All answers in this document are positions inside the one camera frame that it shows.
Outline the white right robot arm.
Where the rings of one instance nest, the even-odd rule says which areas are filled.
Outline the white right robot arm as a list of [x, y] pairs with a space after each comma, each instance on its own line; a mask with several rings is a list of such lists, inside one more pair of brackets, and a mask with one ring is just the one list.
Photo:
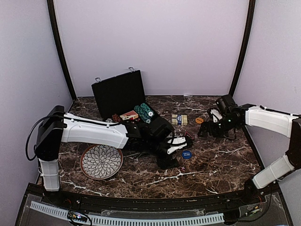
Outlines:
[[262, 105], [237, 105], [231, 95], [216, 100], [217, 108], [208, 110], [210, 121], [201, 123], [199, 137], [223, 137], [228, 131], [243, 126], [259, 127], [282, 134], [290, 139], [289, 148], [278, 160], [257, 173], [245, 185], [240, 200], [250, 204], [258, 190], [301, 168], [301, 116], [266, 108]]

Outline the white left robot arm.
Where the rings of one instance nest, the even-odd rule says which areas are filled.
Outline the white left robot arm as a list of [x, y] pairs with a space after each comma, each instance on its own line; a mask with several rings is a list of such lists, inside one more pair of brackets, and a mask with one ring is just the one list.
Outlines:
[[150, 123], [134, 120], [104, 122], [67, 113], [61, 105], [39, 119], [29, 135], [35, 128], [38, 133], [33, 147], [34, 156], [27, 159], [38, 159], [44, 188], [48, 191], [48, 198], [56, 205], [66, 202], [66, 194], [60, 190], [58, 172], [61, 143], [89, 143], [117, 150], [147, 152], [156, 157], [162, 170], [178, 167], [179, 162], [172, 154], [193, 144], [189, 136], [175, 136], [173, 126], [160, 116]]

